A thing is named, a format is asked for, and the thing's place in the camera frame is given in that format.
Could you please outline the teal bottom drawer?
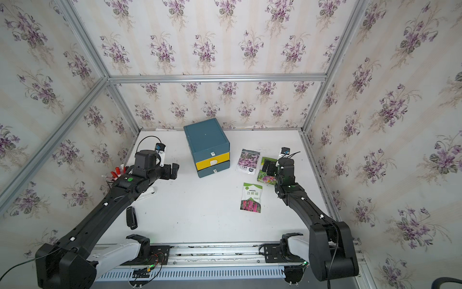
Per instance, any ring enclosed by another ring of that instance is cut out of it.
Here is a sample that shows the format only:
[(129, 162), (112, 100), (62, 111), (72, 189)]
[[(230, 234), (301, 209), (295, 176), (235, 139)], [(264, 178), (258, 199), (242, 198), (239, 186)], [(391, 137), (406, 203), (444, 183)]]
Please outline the teal bottom drawer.
[(206, 176), (213, 175), (215, 173), (219, 173), (221, 171), (224, 171), (224, 170), (228, 169), (230, 167), (230, 165), (231, 165), (230, 161), (225, 161), (223, 163), (216, 164), (214, 166), (202, 169), (202, 170), (198, 171), (197, 174), (198, 174), (199, 178), (204, 178)]

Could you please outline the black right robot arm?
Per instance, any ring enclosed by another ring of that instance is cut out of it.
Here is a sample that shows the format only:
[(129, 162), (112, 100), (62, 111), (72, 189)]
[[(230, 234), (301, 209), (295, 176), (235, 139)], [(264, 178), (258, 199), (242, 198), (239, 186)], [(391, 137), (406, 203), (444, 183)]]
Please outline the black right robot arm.
[(319, 281), (355, 277), (359, 264), (350, 227), (323, 212), (295, 180), (294, 160), (265, 160), (263, 171), (276, 178), (274, 190), (286, 206), (296, 212), (309, 230), (284, 234), (279, 244), (263, 244), (266, 263), (305, 262)]

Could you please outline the pink flower seed bag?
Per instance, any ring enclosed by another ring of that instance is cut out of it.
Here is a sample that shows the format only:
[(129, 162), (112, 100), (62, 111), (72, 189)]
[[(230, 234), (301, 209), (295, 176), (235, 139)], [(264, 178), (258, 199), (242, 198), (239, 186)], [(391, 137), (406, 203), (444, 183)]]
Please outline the pink flower seed bag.
[(237, 171), (254, 175), (257, 171), (260, 155), (261, 153), (258, 151), (243, 149), (238, 159)]

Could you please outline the teal drawer cabinet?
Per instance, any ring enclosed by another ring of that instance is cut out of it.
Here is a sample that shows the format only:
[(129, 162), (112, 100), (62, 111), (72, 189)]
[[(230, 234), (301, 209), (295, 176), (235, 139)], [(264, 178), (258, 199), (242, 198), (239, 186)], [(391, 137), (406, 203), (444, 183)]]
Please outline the teal drawer cabinet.
[(230, 144), (227, 136), (225, 135), (222, 127), (220, 126), (216, 118), (184, 126), (184, 132), (190, 148), (191, 155), (192, 151), (195, 149), (206, 149), (225, 143)]

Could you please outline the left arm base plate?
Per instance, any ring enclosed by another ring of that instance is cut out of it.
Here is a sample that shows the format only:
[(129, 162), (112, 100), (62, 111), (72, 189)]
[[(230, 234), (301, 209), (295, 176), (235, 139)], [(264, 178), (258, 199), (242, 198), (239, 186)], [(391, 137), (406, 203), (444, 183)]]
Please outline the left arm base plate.
[(146, 257), (137, 257), (132, 261), (123, 263), (123, 266), (147, 266), (147, 265), (166, 265), (170, 255), (171, 246), (150, 246), (150, 251)]

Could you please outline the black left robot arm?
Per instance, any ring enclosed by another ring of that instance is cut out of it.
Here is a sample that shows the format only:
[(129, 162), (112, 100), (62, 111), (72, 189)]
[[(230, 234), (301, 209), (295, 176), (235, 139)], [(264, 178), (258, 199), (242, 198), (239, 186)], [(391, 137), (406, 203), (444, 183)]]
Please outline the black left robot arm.
[(109, 263), (91, 252), (97, 242), (139, 196), (159, 179), (176, 179), (179, 165), (163, 164), (158, 151), (142, 150), (135, 163), (119, 176), (103, 200), (55, 244), (43, 244), (35, 254), (37, 283), (41, 289), (89, 289), (101, 275), (134, 259), (146, 260), (149, 239), (130, 236), (109, 251)]

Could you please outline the yellow drawer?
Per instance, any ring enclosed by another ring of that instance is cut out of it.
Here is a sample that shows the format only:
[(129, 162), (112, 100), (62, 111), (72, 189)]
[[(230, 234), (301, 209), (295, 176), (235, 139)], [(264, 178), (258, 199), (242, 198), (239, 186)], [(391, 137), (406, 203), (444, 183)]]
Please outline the yellow drawer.
[(205, 159), (196, 163), (197, 171), (201, 171), (203, 169), (207, 169), (209, 167), (213, 167), (217, 164), (225, 163), (226, 161), (230, 160), (230, 152), (221, 154), (221, 155), (214, 155), (209, 159)]

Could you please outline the teal drawer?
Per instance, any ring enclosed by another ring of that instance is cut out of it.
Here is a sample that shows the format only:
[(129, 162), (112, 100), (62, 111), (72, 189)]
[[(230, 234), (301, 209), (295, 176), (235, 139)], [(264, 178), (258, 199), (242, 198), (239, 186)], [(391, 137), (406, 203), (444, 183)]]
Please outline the teal drawer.
[(198, 174), (199, 178), (204, 178), (206, 176), (213, 175), (215, 173), (219, 173), (221, 171), (224, 171), (224, 170), (228, 169), (230, 167), (230, 165), (231, 165), (230, 161), (225, 161), (223, 163), (216, 164), (214, 166), (202, 169), (202, 170), (198, 171), (197, 174)]
[(193, 159), (196, 163), (216, 157), (219, 155), (226, 154), (230, 151), (230, 144), (225, 143), (217, 146), (213, 146), (206, 149), (195, 149), (192, 151)]

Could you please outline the green seed bag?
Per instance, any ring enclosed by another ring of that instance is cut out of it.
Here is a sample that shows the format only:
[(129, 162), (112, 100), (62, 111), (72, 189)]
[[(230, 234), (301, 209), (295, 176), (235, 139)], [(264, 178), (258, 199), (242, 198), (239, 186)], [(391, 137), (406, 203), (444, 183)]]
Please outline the green seed bag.
[(257, 175), (257, 182), (269, 185), (276, 184), (276, 167), (277, 160), (274, 158), (263, 157), (261, 161), (261, 169)]

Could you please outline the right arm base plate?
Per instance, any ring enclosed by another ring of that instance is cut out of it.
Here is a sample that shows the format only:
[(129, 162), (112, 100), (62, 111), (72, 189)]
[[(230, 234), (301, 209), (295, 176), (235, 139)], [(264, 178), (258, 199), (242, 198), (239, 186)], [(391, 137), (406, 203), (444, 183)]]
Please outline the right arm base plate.
[(291, 254), (288, 249), (281, 244), (261, 244), (258, 248), (258, 253), (264, 257), (266, 263), (307, 263), (307, 261), (299, 256)]

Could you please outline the teal top drawer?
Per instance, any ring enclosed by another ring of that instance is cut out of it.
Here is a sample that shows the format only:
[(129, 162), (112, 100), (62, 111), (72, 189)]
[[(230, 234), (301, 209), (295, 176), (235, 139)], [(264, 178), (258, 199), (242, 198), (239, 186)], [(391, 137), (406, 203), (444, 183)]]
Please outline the teal top drawer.
[(217, 146), (213, 146), (206, 149), (195, 149), (192, 151), (193, 159), (196, 163), (216, 157), (219, 155), (226, 154), (230, 151), (230, 144), (225, 143)]

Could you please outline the white lupin seed bag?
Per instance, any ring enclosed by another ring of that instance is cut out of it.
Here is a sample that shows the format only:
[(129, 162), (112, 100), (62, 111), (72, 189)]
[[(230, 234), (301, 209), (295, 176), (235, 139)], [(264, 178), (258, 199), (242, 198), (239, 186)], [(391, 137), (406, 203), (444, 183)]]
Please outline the white lupin seed bag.
[(240, 210), (261, 213), (261, 196), (263, 187), (258, 184), (243, 184)]

